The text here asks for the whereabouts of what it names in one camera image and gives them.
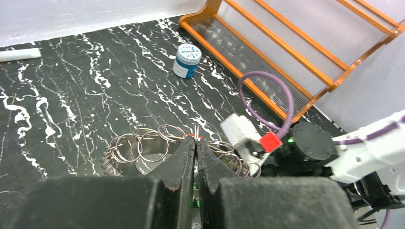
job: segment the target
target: white tube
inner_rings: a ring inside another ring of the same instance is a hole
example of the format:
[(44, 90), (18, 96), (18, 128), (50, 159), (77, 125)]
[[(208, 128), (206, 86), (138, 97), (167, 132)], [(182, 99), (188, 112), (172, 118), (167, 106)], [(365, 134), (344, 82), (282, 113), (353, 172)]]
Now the white tube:
[(17, 61), (38, 57), (41, 57), (41, 51), (38, 48), (0, 52), (0, 62)]

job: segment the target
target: black marble surface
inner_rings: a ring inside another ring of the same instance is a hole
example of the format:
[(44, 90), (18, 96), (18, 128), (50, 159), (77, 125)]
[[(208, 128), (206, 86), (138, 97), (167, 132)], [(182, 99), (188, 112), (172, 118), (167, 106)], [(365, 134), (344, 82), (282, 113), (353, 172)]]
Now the black marble surface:
[[(194, 42), (178, 18), (119, 26), (76, 36), (1, 48), (38, 47), (42, 58), (0, 63), (0, 227), (12, 222), (24, 194), (39, 180), (64, 175), (104, 176), (99, 160), (109, 141), (137, 127), (171, 124), (224, 139), (219, 123), (248, 116), (236, 77), (207, 51), (194, 78), (176, 77), (176, 48)], [(268, 121), (269, 109), (247, 95)], [(303, 120), (340, 135), (311, 108)]]

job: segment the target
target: metal key ring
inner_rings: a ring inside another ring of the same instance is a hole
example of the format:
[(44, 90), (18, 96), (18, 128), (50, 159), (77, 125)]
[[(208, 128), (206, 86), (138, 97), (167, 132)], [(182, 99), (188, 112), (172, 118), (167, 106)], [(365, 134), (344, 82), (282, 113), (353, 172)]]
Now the metal key ring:
[(353, 183), (353, 186), (354, 186), (354, 189), (356, 190), (356, 193), (357, 193), (360, 197), (362, 197), (362, 194), (360, 193), (360, 190), (359, 190), (359, 188), (357, 187), (357, 183), (356, 183), (356, 182)]
[(239, 168), (235, 173), (240, 174), (240, 172), (242, 171), (242, 161), (240, 160), (240, 158), (236, 154), (221, 154), (219, 155), (218, 159), (220, 159), (223, 156), (233, 156), (237, 161), (239, 161)]
[(114, 172), (118, 172), (118, 176), (122, 176), (121, 172), (112, 165), (109, 165), (106, 169), (104, 169), (104, 174), (107, 176), (116, 176)]
[(145, 137), (145, 136), (147, 136), (148, 134), (150, 134), (150, 133), (158, 133), (157, 131), (149, 131), (149, 132), (146, 132), (144, 135), (142, 135), (141, 137), (140, 137), (140, 139), (138, 140), (138, 152), (139, 152), (139, 156), (143, 159), (143, 160), (145, 160), (145, 161), (147, 161), (147, 162), (158, 162), (158, 161), (161, 161), (161, 160), (163, 160), (163, 158), (167, 155), (167, 153), (168, 153), (168, 151), (169, 151), (169, 141), (168, 140), (166, 140), (166, 143), (167, 143), (167, 148), (166, 148), (166, 152), (165, 152), (165, 154), (163, 155), (163, 157), (162, 158), (160, 158), (159, 160), (149, 160), (149, 159), (146, 159), (144, 156), (142, 156), (142, 151), (143, 151), (143, 149), (141, 150), (141, 148), (140, 148), (140, 146), (141, 146), (141, 142), (142, 142), (142, 139)]
[(105, 168), (105, 165), (110, 163), (111, 164), (112, 157), (104, 157), (100, 160), (101, 167)]
[[(116, 143), (116, 152), (117, 152), (118, 156), (119, 156), (122, 160), (126, 161), (127, 163), (128, 163), (128, 162), (134, 162), (134, 161), (138, 160), (139, 155), (138, 155), (138, 157), (135, 158), (134, 160), (128, 160), (128, 159), (124, 158), (124, 157), (121, 155), (120, 151), (119, 151), (119, 142), (121, 141), (122, 138), (125, 138), (125, 136), (133, 136), (133, 135), (132, 135), (132, 134), (124, 134), (124, 135), (121, 135), (121, 136), (118, 138), (117, 143)], [(130, 145), (130, 147), (131, 147), (131, 154), (130, 154), (130, 156), (129, 156), (129, 158), (131, 159), (132, 156), (134, 156), (134, 149), (133, 149), (132, 144), (130, 143), (130, 141), (129, 141), (128, 139), (127, 139), (127, 142), (129, 143), (129, 145)]]
[(112, 170), (110, 172), (108, 172), (108, 175), (110, 175), (111, 173), (113, 173), (114, 171), (117, 171), (116, 167), (112, 164), (113, 162), (111, 161), (107, 161), (110, 162), (107, 165), (103, 164), (101, 165), (101, 168), (104, 169), (104, 172), (106, 173), (108, 170)]
[(112, 172), (118, 172), (118, 175), (122, 176), (121, 168), (117, 166), (116, 161), (114, 161), (113, 158), (111, 158), (110, 166), (113, 168)]
[(103, 157), (109, 156), (109, 155), (110, 155), (110, 151), (109, 151), (109, 149), (106, 149), (106, 151), (103, 153)]
[(132, 131), (132, 135), (139, 139), (139, 138), (143, 135), (143, 134), (141, 134), (141, 135), (138, 134), (138, 132), (140, 132), (140, 131), (143, 131), (144, 133), (146, 133), (146, 132), (148, 132), (148, 131), (155, 131), (155, 130), (149, 129), (149, 128), (144, 128), (144, 127), (142, 127), (142, 128), (137, 128), (137, 129), (134, 129), (134, 130)]
[[(167, 127), (167, 126), (173, 127), (173, 128), (175, 128), (176, 130), (180, 131), (180, 133), (183, 135), (183, 137), (177, 137), (177, 136), (174, 136), (174, 135), (164, 135), (164, 134), (161, 132), (160, 128), (161, 128), (161, 127)], [(186, 133), (185, 133), (182, 129), (180, 129), (180, 127), (176, 127), (176, 126), (169, 125), (169, 124), (160, 125), (160, 126), (158, 127), (157, 133), (159, 134), (159, 136), (160, 136), (161, 138), (163, 138), (164, 140), (166, 140), (166, 141), (168, 141), (168, 142), (172, 142), (172, 143), (181, 142), (183, 139), (186, 138)]]
[(103, 153), (103, 156), (100, 159), (100, 162), (103, 163), (105, 160), (111, 159), (111, 154), (109, 151), (107, 151), (108, 154)]
[(242, 166), (243, 165), (247, 166), (246, 173), (242, 176), (243, 178), (246, 178), (250, 174), (250, 167), (249, 167), (249, 164), (245, 160), (241, 159), (241, 161), (242, 161)]
[[(218, 141), (218, 140), (211, 140), (211, 141), (207, 142), (207, 144), (208, 144), (209, 147), (215, 148), (215, 150), (212, 150), (213, 152), (217, 152), (217, 153), (221, 153), (221, 154), (231, 154), (231, 153), (234, 152), (234, 148), (232, 147), (232, 145), (227, 143), (227, 142)], [(223, 147), (227, 148), (228, 151), (221, 150), (219, 148), (216, 148), (213, 145), (223, 146)]]
[(194, 139), (195, 139), (195, 142), (199, 142), (200, 140), (198, 139), (199, 138), (199, 131), (200, 131), (200, 126), (197, 124), (197, 123), (195, 123), (194, 124)]
[(114, 153), (114, 150), (116, 149), (116, 146), (115, 146), (116, 142), (114, 143), (114, 141), (116, 141), (116, 140), (118, 140), (118, 139), (119, 139), (119, 137), (117, 136), (117, 137), (114, 137), (113, 140), (111, 140), (111, 142), (110, 142), (110, 147), (108, 148), (108, 150), (110, 151), (111, 157), (112, 157), (113, 159), (115, 159), (115, 161), (124, 164), (124, 163), (126, 163), (126, 161), (121, 160), (121, 159), (118, 158), (118, 157), (115, 155), (115, 153)]
[[(230, 167), (230, 164), (232, 163), (232, 162), (235, 162), (235, 160), (230, 160), (230, 161), (228, 161), (228, 163), (226, 164), (229, 168), (231, 168)], [(242, 172), (242, 169), (239, 169), (240, 167), (238, 167), (238, 170), (237, 171), (239, 171), (239, 173), (237, 173), (237, 172), (235, 172), (237, 175), (240, 175), (240, 173)]]
[(262, 174), (262, 168), (260, 167), (260, 165), (259, 165), (258, 163), (253, 162), (253, 161), (248, 161), (247, 163), (248, 163), (248, 164), (257, 165), (257, 167), (259, 168), (259, 170), (257, 171), (256, 176), (255, 176), (255, 177), (251, 176), (252, 178), (257, 178), (257, 177), (260, 176), (260, 174)]

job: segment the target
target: orange metal frame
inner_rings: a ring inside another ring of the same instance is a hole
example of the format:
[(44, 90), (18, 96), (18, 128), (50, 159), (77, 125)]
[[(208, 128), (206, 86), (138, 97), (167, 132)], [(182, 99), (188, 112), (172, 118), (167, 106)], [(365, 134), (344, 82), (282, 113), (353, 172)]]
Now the orange metal frame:
[[(280, 46), (284, 51), (291, 55), (295, 60), (302, 64), (306, 69), (308, 69), (315, 77), (320, 79), (325, 87), (319, 91), (316, 95), (311, 95), (306, 91), (301, 85), (299, 85), (292, 77), (287, 75), (281, 68), (279, 68), (274, 62), (267, 58), (259, 49), (257, 49), (253, 44), (251, 44), (246, 38), (239, 34), (234, 28), (232, 28), (228, 23), (226, 23), (221, 17), (217, 15), (218, 9), (222, 3), (226, 2), (230, 7), (232, 7), (236, 12), (241, 14), (246, 20), (256, 26), (262, 33), (264, 33), (269, 39), (275, 42)], [(347, 78), (347, 76), (359, 65), (364, 59), (370, 56), (374, 51), (383, 46), (384, 44), (389, 43), (395, 37), (405, 30), (405, 22), (398, 23), (388, 16), (384, 15), (376, 8), (366, 3), (364, 0), (336, 0), (344, 7), (357, 14), (359, 17), (364, 19), (366, 22), (373, 25), (375, 28), (380, 30), (385, 34), (385, 37), (382, 38), (378, 43), (366, 51), (363, 55), (357, 58), (351, 65), (347, 66), (343, 61), (339, 60), (336, 56), (330, 53), (327, 49), (318, 44), (314, 39), (309, 37), (303, 31), (301, 31), (297, 26), (284, 18), (280, 13), (267, 5), (263, 0), (254, 0), (258, 5), (260, 5), (267, 12), (276, 17), (280, 22), (290, 28), (295, 32), (299, 37), (309, 43), (313, 48), (322, 53), (326, 58), (339, 66), (343, 73), (340, 77), (334, 81), (326, 74), (324, 74), (320, 69), (318, 69), (313, 63), (307, 60), (302, 54), (293, 49), (287, 42), (278, 37), (274, 32), (257, 20), (253, 15), (243, 9), (241, 6), (236, 4), (233, 0), (207, 0), (204, 7), (194, 14), (185, 15), (180, 18), (179, 24), (185, 30), (187, 30), (198, 42), (200, 42), (207, 50), (209, 50), (222, 64), (224, 64), (233, 74), (238, 78), (241, 78), (243, 74), (233, 66), (224, 56), (221, 55), (208, 41), (206, 41), (197, 31), (192, 28), (192, 25), (206, 21), (210, 18), (217, 19), (223, 26), (225, 26), (230, 32), (232, 32), (236, 37), (238, 37), (243, 43), (245, 43), (249, 48), (251, 48), (258, 56), (260, 56), (267, 64), (272, 68), (278, 71), (285, 79), (287, 79), (292, 85), (294, 85), (304, 96), (306, 96), (309, 102), (297, 113), (294, 117), (293, 122), (298, 121), (301, 116), (312, 106), (314, 103), (319, 100), (325, 93), (333, 91), (338, 87), (342, 82)], [(286, 113), (281, 110), (269, 97), (267, 97), (260, 89), (258, 89), (250, 80), (245, 81), (245, 85), (252, 90), (266, 105), (268, 105), (274, 112), (276, 112), (283, 119), (286, 118)]]

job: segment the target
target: white jar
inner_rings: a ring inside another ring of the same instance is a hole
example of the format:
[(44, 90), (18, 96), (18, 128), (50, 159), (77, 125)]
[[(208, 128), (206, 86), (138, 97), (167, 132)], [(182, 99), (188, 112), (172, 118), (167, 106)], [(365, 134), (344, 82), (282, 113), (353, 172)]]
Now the white jar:
[(194, 76), (201, 59), (201, 50), (193, 44), (181, 44), (176, 53), (173, 72), (176, 76), (190, 79)]

